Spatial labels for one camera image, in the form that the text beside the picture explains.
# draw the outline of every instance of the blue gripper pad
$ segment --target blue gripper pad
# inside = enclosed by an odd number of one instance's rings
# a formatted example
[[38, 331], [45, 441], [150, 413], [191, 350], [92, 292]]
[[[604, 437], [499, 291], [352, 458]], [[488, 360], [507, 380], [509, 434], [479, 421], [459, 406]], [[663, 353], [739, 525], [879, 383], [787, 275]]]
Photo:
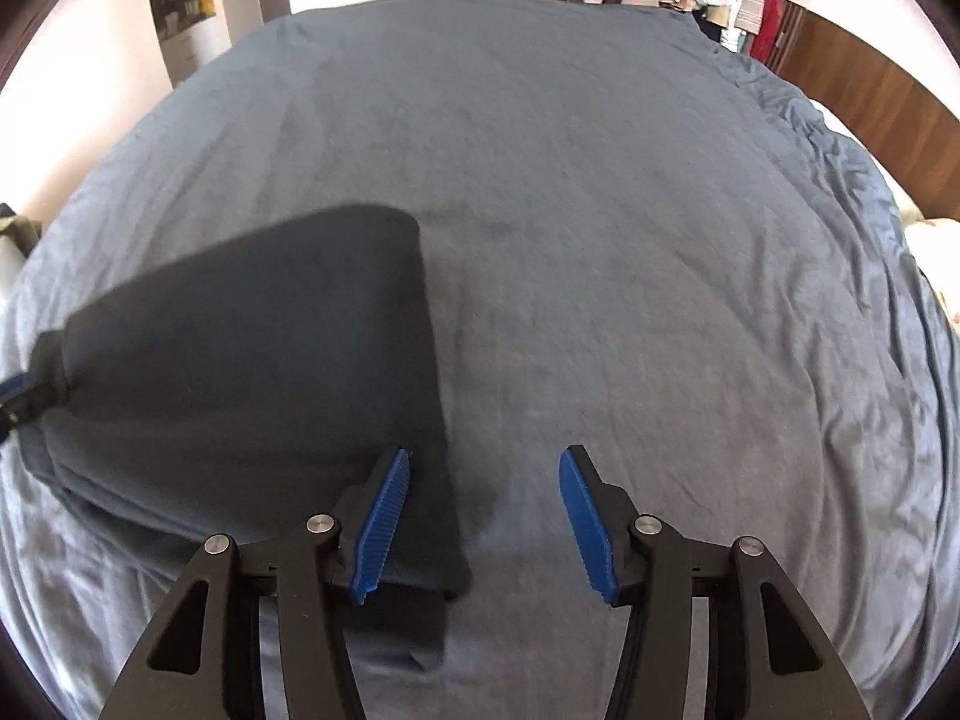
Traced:
[[584, 568], [587, 568], [590, 586], [611, 604], [619, 590], [613, 573], [613, 545], [587, 489], [584, 475], [569, 450], [560, 455], [560, 497], [570, 518]]
[[24, 385], [27, 383], [27, 374], [18, 373], [18, 375], [13, 376], [13, 378], [7, 379], [2, 384], [0, 384], [0, 400], [11, 395], [16, 395], [21, 389], [24, 388]]
[[380, 584], [380, 575], [387, 562], [387, 553], [394, 541], [409, 488], [410, 456], [406, 450], [399, 449], [357, 536], [353, 577], [349, 585], [350, 600], [354, 604], [363, 603], [367, 593], [376, 590]]

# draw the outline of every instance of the bed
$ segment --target bed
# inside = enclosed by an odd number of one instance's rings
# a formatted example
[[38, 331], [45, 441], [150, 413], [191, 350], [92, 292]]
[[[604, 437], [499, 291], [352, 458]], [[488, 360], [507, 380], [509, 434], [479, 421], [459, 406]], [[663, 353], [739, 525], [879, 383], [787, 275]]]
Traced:
[[[0, 372], [136, 274], [348, 202], [421, 225], [474, 574], [438, 670], [358, 667], [368, 717], [602, 716], [626, 618], [565, 521], [570, 442], [690, 538], [763, 538], [872, 716], [906, 716], [960, 641], [960, 343], [863, 148], [680, 14], [302, 13], [90, 173], [20, 276]], [[0, 618], [61, 711], [96, 717], [164, 584], [2, 451]]]
[[[810, 100], [810, 103], [823, 114], [827, 127], [863, 146], [856, 135], [826, 105], [817, 100]], [[960, 277], [957, 275], [960, 274], [960, 221], [954, 218], [924, 218], [923, 211], [899, 181], [872, 153], [870, 158], [894, 196], [896, 208], [904, 223], [907, 248], [940, 300], [947, 320], [954, 330], [960, 332]]]

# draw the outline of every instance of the pillow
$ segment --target pillow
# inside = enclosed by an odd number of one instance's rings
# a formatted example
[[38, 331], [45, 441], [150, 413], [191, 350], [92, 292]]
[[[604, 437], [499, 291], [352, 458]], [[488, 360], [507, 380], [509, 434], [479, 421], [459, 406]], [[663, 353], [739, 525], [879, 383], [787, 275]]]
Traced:
[[954, 330], [960, 333], [960, 221], [933, 218], [909, 225], [906, 242], [933, 287]]

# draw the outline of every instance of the wrinkled fabric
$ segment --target wrinkled fabric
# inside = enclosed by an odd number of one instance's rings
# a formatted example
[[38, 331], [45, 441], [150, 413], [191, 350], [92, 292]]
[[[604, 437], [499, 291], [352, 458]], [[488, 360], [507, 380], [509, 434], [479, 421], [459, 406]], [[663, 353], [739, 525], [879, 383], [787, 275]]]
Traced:
[[[860, 146], [676, 13], [302, 13], [90, 173], [22, 274], [4, 366], [136, 274], [347, 202], [421, 225], [474, 576], [437, 672], [358, 670], [368, 717], [603, 716], [626, 613], [589, 589], [566, 521], [571, 442], [685, 536], [762, 538], [874, 717], [904, 717], [960, 638], [960, 346]], [[155, 589], [15, 443], [0, 483], [3, 621], [68, 714], [94, 717]], [[693, 644], [690, 717], [699, 628]], [[275, 677], [274, 644], [266, 661]]]
[[[340, 206], [162, 266], [42, 334], [27, 377], [56, 403], [18, 431], [24, 466], [168, 583], [212, 533], [282, 536], [334, 512], [384, 447], [406, 448], [381, 577], [394, 600], [383, 608], [383, 587], [347, 635], [363, 630], [366, 659], [440, 660], [443, 602], [469, 570], [411, 215]], [[410, 635], [424, 610], [432, 637]]]

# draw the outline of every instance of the wooden headboard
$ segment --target wooden headboard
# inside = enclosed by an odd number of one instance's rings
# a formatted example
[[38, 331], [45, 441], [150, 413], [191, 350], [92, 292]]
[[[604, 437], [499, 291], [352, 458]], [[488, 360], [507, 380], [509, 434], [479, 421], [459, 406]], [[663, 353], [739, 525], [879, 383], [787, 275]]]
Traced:
[[960, 220], [960, 121], [913, 76], [793, 2], [767, 64], [837, 114], [923, 215]]

